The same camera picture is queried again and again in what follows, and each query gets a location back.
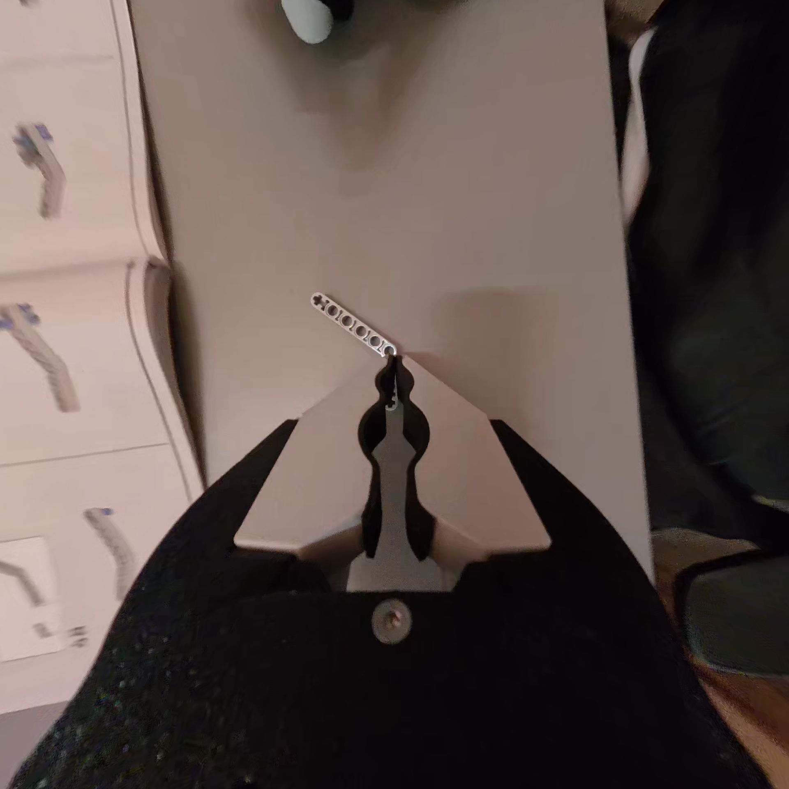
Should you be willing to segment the grey desk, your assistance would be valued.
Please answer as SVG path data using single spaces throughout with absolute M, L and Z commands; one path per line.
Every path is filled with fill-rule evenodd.
M 233 538 L 297 420 L 376 360 L 321 291 L 612 516 L 653 592 L 602 2 L 127 2 L 203 480 L 64 705 L 2 715 L 2 787 L 635 787 L 656 722 L 583 514 L 460 574 L 382 527 L 345 589 Z

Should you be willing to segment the grey bent toy beam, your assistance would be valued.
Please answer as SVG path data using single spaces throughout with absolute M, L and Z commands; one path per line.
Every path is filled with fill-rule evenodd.
M 316 291 L 310 297 L 314 310 L 318 311 L 333 325 L 369 351 L 370 357 L 376 358 L 376 367 L 371 369 L 371 382 L 383 388 L 383 406 L 386 411 L 393 412 L 399 405 L 399 390 L 396 382 L 395 361 L 399 356 L 399 348 L 385 334 L 374 328 L 343 304 L 324 292 Z

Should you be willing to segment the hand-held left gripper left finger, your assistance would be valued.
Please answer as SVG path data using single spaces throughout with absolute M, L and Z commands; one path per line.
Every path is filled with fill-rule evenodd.
M 375 450 L 396 404 L 396 356 L 366 364 L 306 411 L 236 532 L 236 547 L 287 554 L 346 588 L 353 561 L 374 555 L 382 527 Z

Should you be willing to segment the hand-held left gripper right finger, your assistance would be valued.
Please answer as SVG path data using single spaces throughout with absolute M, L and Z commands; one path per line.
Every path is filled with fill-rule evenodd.
M 488 416 L 409 357 L 396 359 L 412 553 L 460 574 L 495 556 L 547 551 L 551 538 Z

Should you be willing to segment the white instruction booklet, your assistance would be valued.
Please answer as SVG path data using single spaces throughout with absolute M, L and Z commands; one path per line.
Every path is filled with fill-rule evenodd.
M 64 705 L 203 480 L 127 2 L 1 3 L 2 715 Z

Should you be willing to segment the white printed cloth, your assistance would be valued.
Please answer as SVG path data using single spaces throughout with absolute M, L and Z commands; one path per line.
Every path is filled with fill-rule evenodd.
M 623 226 L 626 231 L 633 222 L 640 205 L 650 170 L 641 74 L 655 32 L 655 28 L 649 28 L 635 41 L 630 50 L 628 61 L 630 98 L 620 166 L 620 196 L 623 208 Z

